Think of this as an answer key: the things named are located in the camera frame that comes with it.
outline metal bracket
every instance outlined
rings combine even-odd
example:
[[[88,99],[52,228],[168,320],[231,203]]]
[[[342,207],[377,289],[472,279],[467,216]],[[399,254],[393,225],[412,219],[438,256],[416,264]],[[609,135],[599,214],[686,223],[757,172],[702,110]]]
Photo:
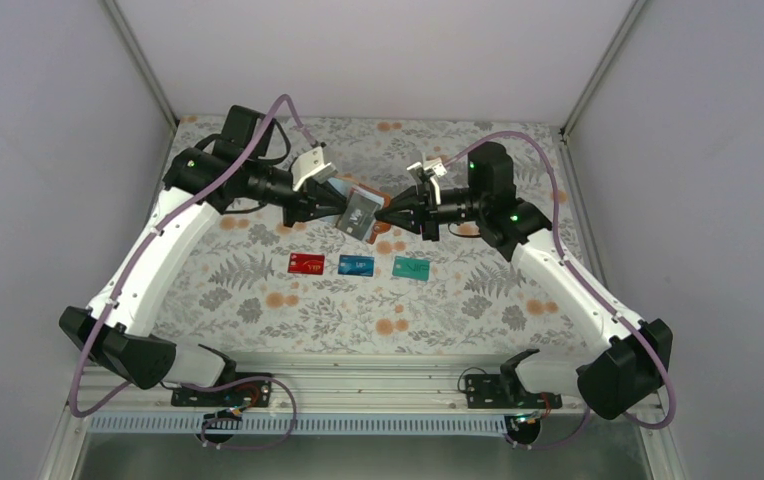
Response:
[[[245,377],[272,377],[269,373],[258,372],[237,372],[236,378]],[[255,386],[260,392],[256,402],[251,403],[249,407],[266,408],[270,405],[270,393],[273,386],[270,382],[257,380],[254,382],[238,385],[233,389],[227,389],[220,392],[205,393],[180,387],[173,389],[173,398],[170,404],[174,407],[235,407],[252,402],[252,390],[246,388],[246,385]]]
[[[536,408],[546,409],[544,396],[550,402],[550,409],[562,407],[562,397],[547,393],[527,393],[520,397],[517,403],[506,393],[500,382],[500,375],[465,375],[465,392],[467,392],[467,408],[479,408],[486,410],[498,410],[509,408]]]

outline wire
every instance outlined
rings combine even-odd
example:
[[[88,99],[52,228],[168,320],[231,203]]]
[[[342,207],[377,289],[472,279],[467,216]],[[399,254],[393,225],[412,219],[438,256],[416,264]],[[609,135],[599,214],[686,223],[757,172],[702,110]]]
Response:
[[[456,381],[456,389],[459,391],[459,393],[467,393],[464,389],[461,388],[461,380],[464,378],[464,374],[471,371],[471,370],[479,370],[480,372],[484,373],[485,375],[488,375],[488,372],[485,370],[482,370],[479,367],[468,367],[466,368],[461,375],[459,375],[458,381]]]
[[[282,135],[282,141],[285,142],[285,153],[279,157],[279,158],[251,158],[250,160],[253,162],[263,163],[265,165],[270,165],[271,167],[279,165],[280,163],[284,162],[286,158],[288,158],[288,155],[291,154],[291,141],[288,140],[288,134],[285,133],[285,129],[282,128],[282,124],[279,122],[279,120],[273,120],[273,123],[276,124],[276,128],[279,129],[279,133]]]
[[[300,120],[300,116],[297,113],[297,109],[294,106],[294,102],[293,100],[291,100],[291,97],[287,94],[280,95],[279,98],[277,98],[276,101],[273,102],[273,105],[270,107],[270,110],[268,110],[267,114],[261,120],[261,123],[259,123],[258,127],[255,129],[255,132],[253,133],[253,136],[250,139],[249,144],[244,148],[244,150],[241,152],[238,158],[229,166],[229,168],[227,168],[225,172],[223,172],[219,177],[217,177],[213,182],[211,182],[207,187],[202,189],[199,193],[189,198],[187,201],[185,201],[184,203],[176,207],[174,210],[172,210],[170,213],[165,215],[164,218],[160,222],[158,222],[158,224],[155,225],[155,228],[150,233],[148,233],[146,237],[144,237],[141,243],[139,243],[138,246],[132,251],[132,254],[129,256],[129,260],[126,261],[126,263],[123,265],[123,268],[120,271],[120,275],[117,277],[117,281],[114,284],[114,288],[111,290],[109,301],[108,303],[106,303],[105,307],[100,312],[99,317],[96,319],[96,322],[94,322],[93,328],[88,334],[88,337],[85,339],[84,346],[82,347],[82,352],[79,354],[79,360],[76,363],[76,370],[75,372],[73,372],[73,380],[70,382],[70,393],[67,396],[67,402],[70,407],[70,413],[74,417],[84,418],[96,412],[97,410],[102,408],[106,403],[108,403],[112,398],[114,398],[115,395],[122,392],[123,390],[126,389],[126,387],[131,385],[131,382],[128,382],[128,381],[123,382],[117,387],[115,387],[113,390],[108,392],[107,395],[102,397],[102,399],[100,399],[92,407],[88,408],[87,410],[79,410],[79,406],[78,406],[79,405],[79,385],[81,384],[82,375],[84,374],[85,365],[88,362],[88,357],[90,356],[91,349],[93,348],[93,344],[96,342],[96,338],[99,336],[99,332],[102,330],[102,326],[105,325],[105,321],[108,320],[109,315],[111,315],[111,310],[113,309],[114,303],[117,300],[117,298],[120,296],[121,292],[123,291],[123,286],[126,284],[126,280],[129,279],[129,275],[132,274],[132,270],[135,268],[135,265],[141,259],[144,252],[146,252],[146,249],[153,242],[153,240],[155,240],[158,234],[161,231],[163,231],[164,228],[167,227],[167,225],[170,222],[172,222],[176,217],[178,217],[182,212],[190,208],[192,205],[197,204],[208,195],[211,195],[212,192],[214,192],[221,185],[226,183],[226,181],[229,180],[232,177],[232,175],[234,175],[235,172],[237,172],[238,169],[241,168],[243,163],[247,161],[249,156],[252,154],[253,149],[255,149],[255,147],[258,145],[258,142],[261,141],[261,137],[264,136],[264,132],[267,129],[267,126],[270,125],[270,122],[273,121],[273,117],[276,115],[276,111],[279,109],[279,107],[282,106],[283,103],[286,103],[288,105],[288,108],[291,110],[291,116],[294,118],[294,122],[296,122],[297,128],[299,128],[302,131],[303,136],[305,136],[305,138],[313,146],[318,145],[317,139],[314,138],[311,132],[308,131],[308,128],[302,123],[302,120]],[[294,404],[294,418],[296,418],[295,404]]]
[[[258,206],[246,210],[226,210],[223,212],[223,215],[246,215],[248,213],[255,213],[266,206],[266,203],[259,203]]]
[[[282,434],[281,437],[274,440],[273,442],[266,443],[264,445],[255,445],[255,446],[232,446],[232,445],[221,445],[219,443],[210,442],[205,438],[205,431],[208,430],[208,427],[214,425],[217,422],[221,422],[224,420],[227,420],[226,418],[212,418],[211,420],[208,420],[207,422],[202,424],[202,430],[200,430],[200,436],[199,439],[202,441],[203,446],[209,446],[214,447],[218,450],[234,450],[236,452],[251,452],[251,451],[258,451],[258,450],[267,450],[269,448],[276,447],[278,445],[281,445],[285,442],[290,436],[291,433],[294,431],[294,429],[297,426],[297,400],[294,398],[293,392],[291,392],[291,389],[288,388],[287,385],[282,383],[280,380],[277,380],[272,377],[264,377],[264,376],[254,376],[254,377],[247,377],[247,378],[241,378],[239,380],[235,380],[234,382],[229,382],[225,385],[220,385],[217,387],[200,387],[198,385],[191,385],[187,383],[183,383],[182,386],[185,388],[190,388],[191,390],[196,390],[197,392],[204,392],[204,393],[214,393],[214,392],[221,392],[223,390],[227,390],[229,388],[235,387],[237,385],[241,385],[244,383],[249,382],[271,382],[274,383],[280,387],[282,387],[282,390],[285,391],[285,393],[288,395],[288,398],[291,400],[291,423],[288,424],[288,430],[285,431],[285,433]]]
[[[541,420],[544,420],[550,416],[550,412],[553,411],[553,408],[550,406],[550,399],[547,398],[546,393],[541,393],[541,399],[544,400],[544,416],[541,417]]]
[[[238,388],[235,389],[236,392],[240,392],[241,390],[249,390],[252,392],[252,395],[250,395],[250,404],[247,408],[254,407],[256,403],[258,403],[258,399],[261,396],[261,390],[258,388],[258,386],[254,383],[245,383],[243,385],[239,385]]]
[[[282,141],[285,143],[285,153],[279,158],[250,158],[249,160],[251,162],[276,166],[284,162],[285,159],[288,158],[288,155],[291,154],[291,141],[288,139],[288,134],[285,133],[285,129],[282,128],[282,124],[279,122],[279,120],[274,119],[273,123],[276,124],[276,128],[279,129],[279,133],[282,135]],[[231,138],[223,136],[222,133],[212,133],[194,144],[194,148],[197,150],[205,150],[205,148],[211,145],[211,143],[215,140],[223,140],[224,142],[229,142],[232,145],[238,146],[238,144],[236,144]]]
[[[463,158],[465,155],[473,151],[476,147],[482,145],[485,142],[491,141],[495,138],[504,138],[504,137],[514,137],[519,138],[530,145],[532,145],[532,148],[535,149],[536,152],[538,152],[538,157],[541,159],[541,163],[544,164],[544,168],[547,170],[547,176],[550,177],[550,187],[552,189],[553,193],[553,243],[556,246],[556,252],[559,255],[559,258],[563,259],[564,264],[567,266],[568,271],[570,271],[571,275],[576,279],[577,282],[579,282],[582,287],[591,294],[594,299],[597,300],[597,302],[607,311],[609,312],[612,317],[617,320],[621,325],[626,328],[630,334],[632,334],[633,337],[635,337],[636,340],[638,340],[638,343],[641,344],[641,347],[644,348],[644,351],[647,352],[647,355],[650,356],[650,359],[653,361],[653,364],[656,365],[656,370],[658,370],[659,375],[662,377],[662,382],[665,384],[665,390],[668,393],[668,413],[665,414],[665,418],[662,419],[662,421],[658,423],[647,423],[642,420],[639,420],[636,416],[632,415],[631,413],[625,412],[624,416],[628,418],[633,423],[640,425],[644,428],[652,429],[652,430],[659,430],[662,428],[667,427],[670,425],[670,423],[673,421],[674,416],[676,415],[676,391],[673,386],[673,382],[671,381],[670,375],[668,375],[668,370],[665,368],[665,365],[662,363],[662,359],[659,358],[659,356],[656,354],[656,351],[653,350],[653,347],[650,345],[650,342],[647,341],[646,338],[644,338],[643,335],[641,335],[641,332],[639,332],[632,323],[629,322],[626,318],[623,317],[623,315],[620,315],[617,311],[617,309],[605,298],[603,298],[602,295],[600,295],[599,292],[585,279],[585,277],[582,276],[582,273],[577,269],[577,267],[574,265],[576,260],[573,258],[572,255],[567,255],[565,253],[564,247],[562,246],[562,238],[559,235],[559,201],[558,201],[558,181],[556,180],[556,173],[553,171],[553,166],[550,164],[550,160],[547,158],[547,154],[544,152],[544,149],[541,148],[541,145],[538,145],[538,142],[533,140],[532,137],[529,135],[523,133],[523,132],[513,132],[510,130],[504,130],[501,132],[495,132],[490,135],[486,135],[485,137],[482,137],[469,147],[465,148],[458,154],[456,154],[453,157],[450,157],[446,162],[444,162],[444,166],[448,166],[452,164],[453,162],[458,161],[459,159]]]
[[[459,238],[482,238],[482,235],[462,235],[461,233],[455,233],[452,228],[452,224],[447,224],[447,231],[454,237]]]
[[[300,156],[299,156],[299,155],[297,155],[296,157],[294,157],[294,159],[293,159],[293,160],[291,160],[291,164],[290,164],[290,165],[288,165],[288,171],[289,171],[289,172],[293,170],[293,168],[294,168],[294,164],[295,164],[295,163],[297,163],[297,159],[298,159],[298,158],[300,158]]]

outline table surface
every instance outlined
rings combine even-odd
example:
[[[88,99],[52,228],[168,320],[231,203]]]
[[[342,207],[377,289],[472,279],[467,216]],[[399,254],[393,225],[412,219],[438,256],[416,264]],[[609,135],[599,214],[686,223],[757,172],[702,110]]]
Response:
[[[179,125],[169,161],[182,149],[223,126],[222,116],[188,116]],[[339,171],[396,195],[412,185],[409,153],[454,155],[495,131],[532,136],[558,174],[560,232],[571,252],[580,248],[572,199],[566,192],[551,130],[532,123],[450,122],[345,118],[303,119],[327,143],[325,154]],[[288,129],[293,154],[308,148]],[[284,151],[274,135],[270,157]],[[515,160],[518,195],[549,215],[550,182],[535,150],[520,140],[502,140]],[[466,184],[465,162],[451,167],[442,188]],[[236,208],[249,208],[243,200]],[[472,224],[452,227],[477,233]],[[324,274],[287,273],[291,252],[326,255]],[[372,255],[372,278],[337,273],[338,256]],[[391,275],[394,258],[431,261],[428,282]],[[161,306],[154,333],[203,343],[230,353],[431,353],[515,354],[529,347],[555,352],[582,348],[570,319],[532,280],[521,276],[480,239],[442,229],[440,242],[423,242],[399,228],[374,245],[359,242],[323,221],[281,224],[281,211],[267,207],[227,215],[194,248]]]

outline white wall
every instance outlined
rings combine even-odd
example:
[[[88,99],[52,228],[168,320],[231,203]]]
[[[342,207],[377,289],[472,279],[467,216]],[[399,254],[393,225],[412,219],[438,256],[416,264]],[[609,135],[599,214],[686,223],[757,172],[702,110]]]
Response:
[[[674,330],[689,474],[764,478],[764,2],[652,2],[571,140],[610,286]]]
[[[632,0],[118,0],[177,114],[564,123]]]
[[[122,260],[169,133],[99,2],[0,2],[0,479],[39,471],[76,356],[58,315]]]

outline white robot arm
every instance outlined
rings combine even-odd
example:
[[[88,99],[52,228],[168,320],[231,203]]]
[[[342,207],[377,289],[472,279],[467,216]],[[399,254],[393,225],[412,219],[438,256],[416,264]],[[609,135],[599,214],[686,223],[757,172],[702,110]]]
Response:
[[[468,188],[441,190],[436,178],[446,170],[439,165],[425,159],[411,165],[417,186],[395,197],[376,218],[432,241],[439,240],[441,224],[475,221],[482,239],[537,281],[585,341],[585,351],[578,354],[527,350],[502,365],[501,382],[513,403],[536,393],[566,394],[581,397],[598,415],[612,419],[656,391],[663,379],[655,360],[626,325],[640,332],[664,368],[670,359],[670,329],[661,320],[642,320],[567,253],[550,220],[517,198],[513,162],[505,148],[487,142],[469,153]]]
[[[95,312],[106,305],[113,308],[106,316],[99,336],[90,350],[91,359],[139,388],[152,388],[159,382],[210,387],[233,380],[234,362],[202,345],[174,344],[152,335],[161,301],[199,239],[217,223],[235,199],[250,198],[283,208],[282,221],[292,226],[343,213],[346,199],[326,180],[336,173],[324,159],[322,146],[300,155],[288,172],[267,161],[250,160],[204,201],[193,204],[173,221],[158,230],[166,215],[189,201],[197,192],[219,177],[245,146],[261,114],[233,107],[223,133],[212,135],[180,153],[164,177],[164,190],[135,246],[105,287],[87,308],[68,307],[59,325],[83,348],[97,322]],[[264,145],[269,143],[269,133]],[[263,156],[266,147],[257,149]],[[155,237],[143,251],[143,240]],[[112,301],[112,292],[124,268],[139,255],[122,291]]]

